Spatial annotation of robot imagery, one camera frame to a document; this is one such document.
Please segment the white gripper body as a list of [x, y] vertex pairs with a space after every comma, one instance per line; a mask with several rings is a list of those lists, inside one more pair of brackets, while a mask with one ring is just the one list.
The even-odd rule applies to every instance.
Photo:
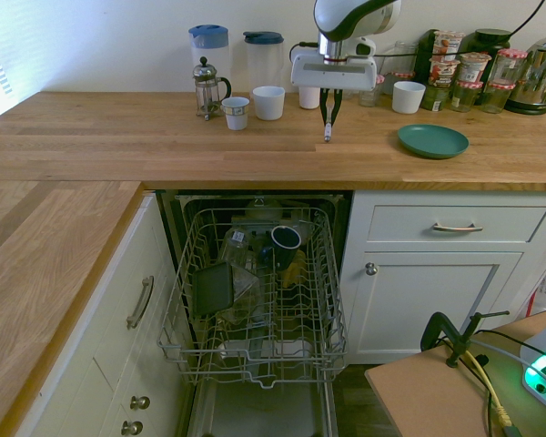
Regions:
[[352, 56], [344, 63], [327, 64], [315, 49], [296, 49], [291, 62], [291, 83], [297, 87], [370, 91], [377, 81], [372, 57]]

